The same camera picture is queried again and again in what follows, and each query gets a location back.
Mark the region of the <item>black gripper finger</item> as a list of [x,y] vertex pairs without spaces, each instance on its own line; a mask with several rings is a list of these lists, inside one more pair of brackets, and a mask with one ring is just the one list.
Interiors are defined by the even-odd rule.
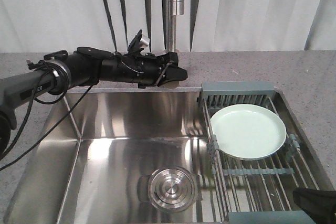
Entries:
[[296,188],[295,204],[315,223],[335,223],[335,190]]

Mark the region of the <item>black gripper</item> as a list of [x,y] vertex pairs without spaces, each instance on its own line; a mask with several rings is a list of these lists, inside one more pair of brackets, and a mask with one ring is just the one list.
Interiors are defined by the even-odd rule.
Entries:
[[177,88],[188,78],[187,71],[178,67],[178,56],[168,52],[160,56],[140,52],[121,54],[114,52],[116,63],[112,67],[112,80],[115,82],[136,83],[139,88]]

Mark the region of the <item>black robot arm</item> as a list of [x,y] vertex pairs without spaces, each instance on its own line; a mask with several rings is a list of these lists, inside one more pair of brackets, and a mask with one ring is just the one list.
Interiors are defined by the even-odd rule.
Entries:
[[136,83],[139,88],[162,87],[187,79],[178,55],[141,54],[136,49],[125,55],[90,47],[47,54],[36,64],[28,61],[29,73],[1,80],[1,154],[7,154],[11,131],[17,127],[15,110],[49,93],[59,97],[77,86],[94,86],[100,81]]

